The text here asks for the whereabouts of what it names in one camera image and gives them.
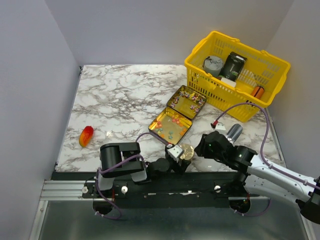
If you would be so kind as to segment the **gold jar lid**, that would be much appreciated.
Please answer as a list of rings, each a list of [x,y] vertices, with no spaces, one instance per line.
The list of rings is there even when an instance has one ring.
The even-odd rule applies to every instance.
[[[180,159],[185,161],[191,161],[195,154],[194,148],[190,144],[186,144],[186,143],[182,143],[179,146],[183,150],[183,153],[180,156]]]

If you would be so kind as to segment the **silver metal scoop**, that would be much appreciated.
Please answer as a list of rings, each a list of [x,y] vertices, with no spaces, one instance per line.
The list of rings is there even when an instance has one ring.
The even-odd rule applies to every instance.
[[[231,144],[234,144],[237,141],[237,139],[240,137],[242,132],[243,132],[243,127],[240,124],[236,123],[228,130],[225,137]]]

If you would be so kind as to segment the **hinged candy tin box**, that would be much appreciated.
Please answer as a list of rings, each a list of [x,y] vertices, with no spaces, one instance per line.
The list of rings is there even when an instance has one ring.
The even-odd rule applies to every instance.
[[[170,97],[166,107],[148,126],[148,130],[167,143],[177,145],[193,125],[207,99],[182,85]]]

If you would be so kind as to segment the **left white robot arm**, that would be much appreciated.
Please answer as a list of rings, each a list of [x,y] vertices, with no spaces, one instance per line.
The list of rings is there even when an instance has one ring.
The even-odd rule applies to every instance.
[[[185,157],[183,148],[172,143],[167,143],[164,151],[165,157],[147,162],[141,155],[138,142],[108,143],[101,146],[101,165],[96,173],[93,191],[101,198],[107,197],[114,180],[121,176],[130,176],[134,183],[144,184],[171,172],[182,175],[192,158]]]

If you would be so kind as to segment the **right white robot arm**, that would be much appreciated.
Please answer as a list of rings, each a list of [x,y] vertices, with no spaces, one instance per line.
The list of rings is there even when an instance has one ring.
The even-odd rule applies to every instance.
[[[238,178],[230,183],[234,195],[249,192],[296,204],[303,217],[319,224],[319,178],[291,171],[246,146],[233,145],[218,131],[203,134],[194,151],[199,157],[221,162],[244,175],[244,179]]]

